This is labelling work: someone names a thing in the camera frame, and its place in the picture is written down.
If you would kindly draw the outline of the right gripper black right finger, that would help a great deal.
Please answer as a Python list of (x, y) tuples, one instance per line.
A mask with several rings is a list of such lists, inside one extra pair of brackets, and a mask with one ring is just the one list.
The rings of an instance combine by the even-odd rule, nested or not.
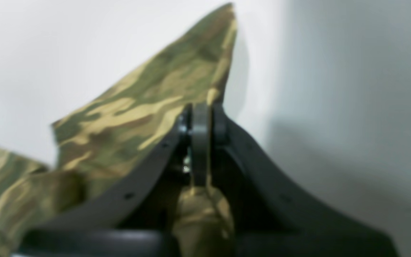
[(398, 257), (385, 233), (284, 174), (221, 105), (212, 117), (212, 185), (230, 205), (235, 257)]

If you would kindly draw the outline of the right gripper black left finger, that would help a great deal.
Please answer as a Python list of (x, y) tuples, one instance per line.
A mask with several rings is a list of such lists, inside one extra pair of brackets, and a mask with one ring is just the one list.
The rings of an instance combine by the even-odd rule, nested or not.
[(188, 104), (167, 135), (104, 194), (28, 231), (18, 257), (180, 257), (172, 232), (184, 186), (210, 169), (210, 108)]

